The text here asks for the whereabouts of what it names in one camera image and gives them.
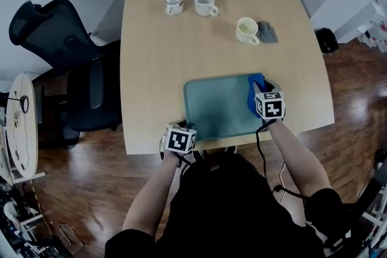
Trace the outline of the person's left forearm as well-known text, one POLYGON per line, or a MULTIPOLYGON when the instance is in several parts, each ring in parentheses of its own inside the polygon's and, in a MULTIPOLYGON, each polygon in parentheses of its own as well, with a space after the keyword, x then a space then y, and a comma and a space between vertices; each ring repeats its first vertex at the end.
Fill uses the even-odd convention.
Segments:
POLYGON ((164 151, 161 164, 132 202, 122 230, 138 230, 155 237, 178 162, 175 153, 164 151))

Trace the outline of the person's black clothing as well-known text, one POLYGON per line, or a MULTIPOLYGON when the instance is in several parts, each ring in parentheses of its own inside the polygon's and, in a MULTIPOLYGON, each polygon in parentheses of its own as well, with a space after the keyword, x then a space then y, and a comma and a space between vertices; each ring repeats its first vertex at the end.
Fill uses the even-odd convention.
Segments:
POLYGON ((304 213, 300 226, 264 177, 227 153, 215 170, 200 161, 185 171, 160 239, 119 232, 107 241, 105 258, 326 258, 325 241, 352 226, 350 210, 334 190, 322 189, 304 213))

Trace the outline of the grey metal floor frame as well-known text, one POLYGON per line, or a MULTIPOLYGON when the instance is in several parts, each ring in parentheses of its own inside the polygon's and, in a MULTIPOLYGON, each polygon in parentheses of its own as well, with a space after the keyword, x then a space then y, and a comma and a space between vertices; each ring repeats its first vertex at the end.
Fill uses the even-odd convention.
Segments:
POLYGON ((68 243, 67 250, 70 252, 71 258, 75 258, 83 250, 85 244, 70 225, 59 224, 58 229, 68 243))

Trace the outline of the white mug with dark rim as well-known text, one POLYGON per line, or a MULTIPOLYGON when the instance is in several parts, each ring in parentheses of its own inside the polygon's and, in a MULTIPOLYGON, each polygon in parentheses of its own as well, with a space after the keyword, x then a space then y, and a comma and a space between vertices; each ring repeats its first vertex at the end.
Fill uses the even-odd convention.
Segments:
POLYGON ((178 15, 183 12, 183 0, 165 0, 165 3, 167 15, 178 15))

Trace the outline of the plain white mug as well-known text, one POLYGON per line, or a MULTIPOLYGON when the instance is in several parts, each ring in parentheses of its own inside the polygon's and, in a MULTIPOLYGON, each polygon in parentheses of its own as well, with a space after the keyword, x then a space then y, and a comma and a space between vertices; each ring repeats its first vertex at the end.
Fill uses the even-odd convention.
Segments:
POLYGON ((200 16, 218 16, 215 0, 194 0, 196 13, 200 16))

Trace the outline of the person's right forearm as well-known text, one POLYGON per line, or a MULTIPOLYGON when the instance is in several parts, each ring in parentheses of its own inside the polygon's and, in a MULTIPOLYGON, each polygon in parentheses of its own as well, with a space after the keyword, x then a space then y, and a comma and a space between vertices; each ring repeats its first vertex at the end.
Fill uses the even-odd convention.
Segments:
POLYGON ((300 194, 312 196, 322 189, 330 189, 328 175, 318 158, 281 121, 268 126, 290 176, 300 194))

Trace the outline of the cream mug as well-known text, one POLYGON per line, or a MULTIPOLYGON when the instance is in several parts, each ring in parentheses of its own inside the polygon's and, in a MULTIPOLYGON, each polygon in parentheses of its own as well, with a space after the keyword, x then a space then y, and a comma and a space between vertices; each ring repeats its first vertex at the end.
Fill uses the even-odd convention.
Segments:
POLYGON ((256 36, 258 30, 258 24, 255 20, 243 17, 237 21, 235 36, 241 43, 258 46, 260 43, 258 37, 256 36))

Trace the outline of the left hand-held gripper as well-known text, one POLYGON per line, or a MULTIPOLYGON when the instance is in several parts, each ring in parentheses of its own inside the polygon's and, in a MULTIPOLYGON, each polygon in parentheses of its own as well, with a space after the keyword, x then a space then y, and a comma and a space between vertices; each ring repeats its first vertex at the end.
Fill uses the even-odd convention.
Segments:
POLYGON ((186 120, 172 121, 166 128, 165 149, 180 154, 189 154, 195 147, 196 125, 186 120))

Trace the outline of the grey cloth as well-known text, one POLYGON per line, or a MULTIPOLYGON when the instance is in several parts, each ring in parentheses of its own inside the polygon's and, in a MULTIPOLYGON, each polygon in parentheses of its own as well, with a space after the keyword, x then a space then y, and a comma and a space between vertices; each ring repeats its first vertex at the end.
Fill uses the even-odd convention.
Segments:
POLYGON ((264 43, 278 43, 278 37, 276 35, 275 29, 269 22, 259 21, 258 25, 258 38, 264 43))

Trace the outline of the blue cloth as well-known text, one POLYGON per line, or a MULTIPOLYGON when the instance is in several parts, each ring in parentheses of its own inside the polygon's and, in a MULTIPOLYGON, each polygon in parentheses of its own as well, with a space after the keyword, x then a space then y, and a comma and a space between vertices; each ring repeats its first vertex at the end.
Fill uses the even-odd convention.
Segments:
POLYGON ((254 86, 257 86, 260 92, 267 92, 264 76, 261 73, 251 74, 248 76, 248 82, 249 82, 249 94, 247 97, 247 106, 249 110, 252 113, 254 113, 256 117, 260 118, 261 116, 256 111, 256 102, 255 102, 256 91, 254 89, 254 86))

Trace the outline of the yellow black striped tape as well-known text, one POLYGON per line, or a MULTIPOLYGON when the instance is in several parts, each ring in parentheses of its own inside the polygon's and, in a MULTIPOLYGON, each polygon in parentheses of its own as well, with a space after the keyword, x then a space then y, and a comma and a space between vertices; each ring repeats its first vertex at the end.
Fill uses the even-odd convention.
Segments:
POLYGON ((41 209, 41 205, 40 205, 40 202, 39 202, 39 200, 38 200, 38 196, 37 196, 37 194, 36 194, 36 191, 35 191, 35 188, 34 188, 34 185, 33 185, 33 181, 32 181, 32 180, 30 180, 30 185, 31 185, 31 189, 32 189, 32 191, 33 191, 34 198, 35 198, 36 203, 37 203, 37 207, 38 207, 39 213, 40 213, 40 215, 42 216, 42 219, 43 219, 43 221, 44 221, 44 223, 45 223, 45 226, 46 226, 47 229, 48 229, 49 235, 52 235, 51 227, 50 227, 50 225, 47 223, 46 217, 44 216, 44 213, 43 213, 43 211, 42 211, 42 209, 41 209))

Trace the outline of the black waste bin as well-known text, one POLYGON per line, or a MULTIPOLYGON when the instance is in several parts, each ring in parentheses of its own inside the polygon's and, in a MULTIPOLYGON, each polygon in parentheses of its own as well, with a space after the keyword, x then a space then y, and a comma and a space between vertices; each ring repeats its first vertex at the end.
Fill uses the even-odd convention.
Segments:
POLYGON ((320 50, 323 54, 333 53, 339 48, 334 33, 329 28, 320 28, 315 31, 320 50))

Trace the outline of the teal plastic tray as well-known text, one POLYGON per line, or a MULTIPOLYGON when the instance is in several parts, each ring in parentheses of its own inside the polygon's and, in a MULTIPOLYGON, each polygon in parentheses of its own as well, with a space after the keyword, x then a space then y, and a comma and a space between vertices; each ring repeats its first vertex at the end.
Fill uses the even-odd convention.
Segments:
POLYGON ((197 141, 254 134, 262 120, 247 105, 248 74, 191 80, 183 87, 185 115, 197 141))

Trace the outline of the round white side table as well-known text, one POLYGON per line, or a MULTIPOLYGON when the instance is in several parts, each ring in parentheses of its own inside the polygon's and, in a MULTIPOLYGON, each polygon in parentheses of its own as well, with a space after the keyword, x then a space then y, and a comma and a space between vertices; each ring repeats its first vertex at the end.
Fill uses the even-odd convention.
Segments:
POLYGON ((19 102, 8 100, 5 109, 5 130, 9 154, 15 164, 15 169, 21 177, 13 182, 24 182, 46 175, 37 172, 38 164, 38 131, 37 112, 34 88, 27 73, 21 73, 14 80, 8 96, 19 98, 26 95, 29 98, 29 110, 21 111, 19 102))

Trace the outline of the black mesh office chair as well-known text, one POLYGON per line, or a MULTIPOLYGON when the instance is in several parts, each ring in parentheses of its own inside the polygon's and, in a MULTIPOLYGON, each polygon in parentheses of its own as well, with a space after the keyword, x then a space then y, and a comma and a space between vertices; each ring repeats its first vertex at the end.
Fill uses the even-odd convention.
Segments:
POLYGON ((38 111, 53 110, 46 126, 55 138, 39 149, 73 148, 81 132, 116 130, 122 123, 120 101, 120 41, 98 46, 90 38, 69 0, 41 6, 23 3, 8 28, 9 38, 46 61, 52 69, 39 80, 67 74, 66 94, 38 91, 38 111))

